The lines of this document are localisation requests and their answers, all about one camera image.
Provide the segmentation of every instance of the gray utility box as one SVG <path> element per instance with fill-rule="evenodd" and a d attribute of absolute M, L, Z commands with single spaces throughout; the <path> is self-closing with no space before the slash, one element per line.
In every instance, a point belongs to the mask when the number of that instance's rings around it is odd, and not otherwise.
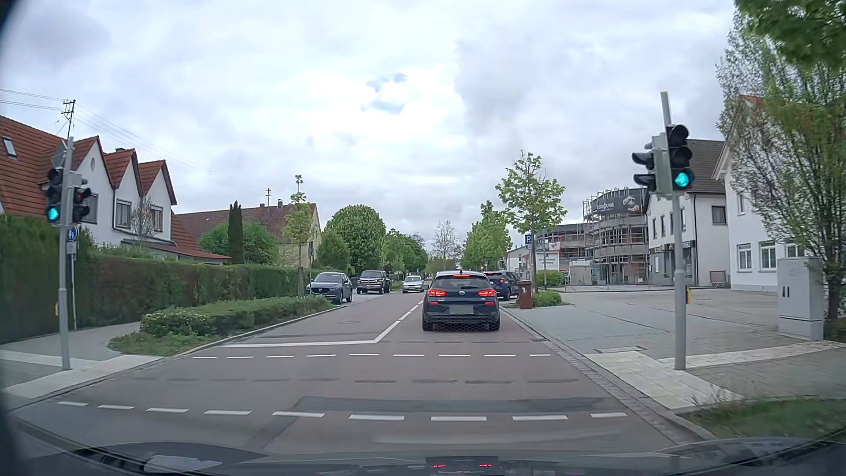
<path fill-rule="evenodd" d="M 783 257 L 777 261 L 777 272 L 778 332 L 799 339 L 822 340 L 822 261 L 817 257 Z"/>

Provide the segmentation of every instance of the shrub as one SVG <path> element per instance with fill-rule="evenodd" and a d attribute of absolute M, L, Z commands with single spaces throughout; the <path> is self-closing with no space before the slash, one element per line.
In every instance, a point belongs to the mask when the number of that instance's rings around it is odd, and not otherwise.
<path fill-rule="evenodd" d="M 170 307 L 141 319 L 141 332 L 165 335 L 229 335 L 280 320 L 324 311 L 332 304 L 321 296 L 269 297 L 214 302 L 198 307 Z"/>

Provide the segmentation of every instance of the white building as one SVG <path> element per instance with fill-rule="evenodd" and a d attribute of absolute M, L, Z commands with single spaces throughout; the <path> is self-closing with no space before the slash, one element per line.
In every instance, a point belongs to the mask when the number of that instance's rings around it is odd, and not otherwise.
<path fill-rule="evenodd" d="M 673 202 L 650 196 L 646 208 L 649 229 L 649 279 L 672 284 L 675 270 L 673 232 L 682 227 L 684 270 L 688 285 L 724 283 L 730 275 L 726 192 L 712 176 L 723 141 L 688 140 L 695 180 L 681 196 L 681 217 L 673 216 Z"/>

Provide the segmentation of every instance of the grass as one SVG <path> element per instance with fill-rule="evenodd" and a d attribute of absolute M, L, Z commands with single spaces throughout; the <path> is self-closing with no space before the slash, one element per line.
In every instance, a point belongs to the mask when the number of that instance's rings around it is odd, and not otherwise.
<path fill-rule="evenodd" d="M 818 439 L 846 429 L 846 400 L 725 401 L 684 416 L 720 438 Z M 833 437 L 846 441 L 846 437 Z"/>

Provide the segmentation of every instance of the license plate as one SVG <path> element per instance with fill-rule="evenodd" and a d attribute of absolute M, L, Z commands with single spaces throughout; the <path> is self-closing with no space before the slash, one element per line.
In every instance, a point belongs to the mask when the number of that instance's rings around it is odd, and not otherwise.
<path fill-rule="evenodd" d="M 472 314 L 473 306 L 450 306 L 450 314 Z"/>

